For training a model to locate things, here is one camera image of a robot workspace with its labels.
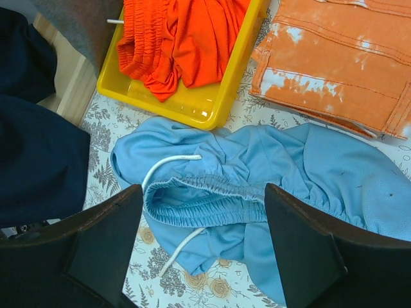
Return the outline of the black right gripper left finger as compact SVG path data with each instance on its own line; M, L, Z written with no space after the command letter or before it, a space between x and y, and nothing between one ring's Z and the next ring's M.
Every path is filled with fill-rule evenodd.
M123 294L140 185L58 223L1 240L1 307L134 307Z

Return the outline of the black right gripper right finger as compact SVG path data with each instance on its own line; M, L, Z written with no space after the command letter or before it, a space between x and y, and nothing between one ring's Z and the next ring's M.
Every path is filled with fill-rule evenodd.
M410 242L350 225L274 184L265 208L287 307L410 307Z

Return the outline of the light blue shorts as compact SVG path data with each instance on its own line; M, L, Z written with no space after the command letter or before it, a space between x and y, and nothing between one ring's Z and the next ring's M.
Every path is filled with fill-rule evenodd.
M217 259L244 263L252 282L286 303L265 210L274 184L356 227L410 239L410 181L382 152L314 124L206 132L152 117L111 153L122 188L143 188L157 242L189 274Z

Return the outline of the orange bleached denim shorts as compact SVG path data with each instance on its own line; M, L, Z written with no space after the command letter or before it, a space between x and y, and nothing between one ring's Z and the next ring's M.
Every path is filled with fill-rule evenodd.
M410 137L410 2L281 1L250 93L367 137Z

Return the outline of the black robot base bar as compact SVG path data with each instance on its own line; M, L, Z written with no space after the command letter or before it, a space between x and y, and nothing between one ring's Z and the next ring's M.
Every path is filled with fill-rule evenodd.
M12 239L14 237L19 237L20 235L26 234L27 232L34 232L40 228L58 223L60 219L48 219L41 221L40 223L32 223L28 225L21 225L16 227L7 227L1 229L1 240Z

